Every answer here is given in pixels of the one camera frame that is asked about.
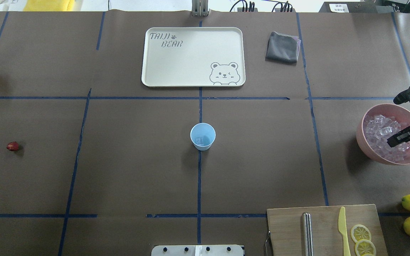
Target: bear drawing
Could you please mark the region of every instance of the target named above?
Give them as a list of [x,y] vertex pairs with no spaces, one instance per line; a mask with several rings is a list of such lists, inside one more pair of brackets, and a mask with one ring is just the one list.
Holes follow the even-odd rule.
[[229,63],[229,65],[212,63],[210,81],[213,82],[213,85],[236,85],[240,80],[240,75],[236,71],[237,68],[238,65],[236,63]]

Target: blue cup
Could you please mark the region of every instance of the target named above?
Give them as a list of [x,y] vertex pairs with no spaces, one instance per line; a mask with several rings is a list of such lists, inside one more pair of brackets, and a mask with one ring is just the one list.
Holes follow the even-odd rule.
[[208,123],[198,123],[191,129],[191,141],[200,151],[209,149],[215,138],[215,129]]

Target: gray cloth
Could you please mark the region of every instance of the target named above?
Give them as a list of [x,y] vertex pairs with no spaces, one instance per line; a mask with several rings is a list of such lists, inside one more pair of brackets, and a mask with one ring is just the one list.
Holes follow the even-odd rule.
[[289,36],[272,32],[268,40],[265,58],[284,63],[296,63],[300,51],[300,40],[297,36]]

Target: wooden cutting board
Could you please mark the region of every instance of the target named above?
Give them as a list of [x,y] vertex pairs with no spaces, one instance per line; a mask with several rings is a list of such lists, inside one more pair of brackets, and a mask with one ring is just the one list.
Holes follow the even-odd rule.
[[[376,256],[388,256],[379,217],[374,204],[344,206],[351,256],[356,256],[355,243],[350,236],[356,224],[365,225],[371,232]],[[312,251],[314,256],[343,255],[343,237],[338,231],[338,215],[341,206],[267,209],[268,229],[274,256],[301,256],[301,214],[309,212],[312,223]]]

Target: red dried fruit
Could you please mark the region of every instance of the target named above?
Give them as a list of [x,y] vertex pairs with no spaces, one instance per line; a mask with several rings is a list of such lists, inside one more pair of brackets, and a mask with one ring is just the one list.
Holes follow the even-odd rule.
[[12,141],[11,143],[7,144],[6,148],[10,151],[17,151],[19,149],[18,143],[16,141]]

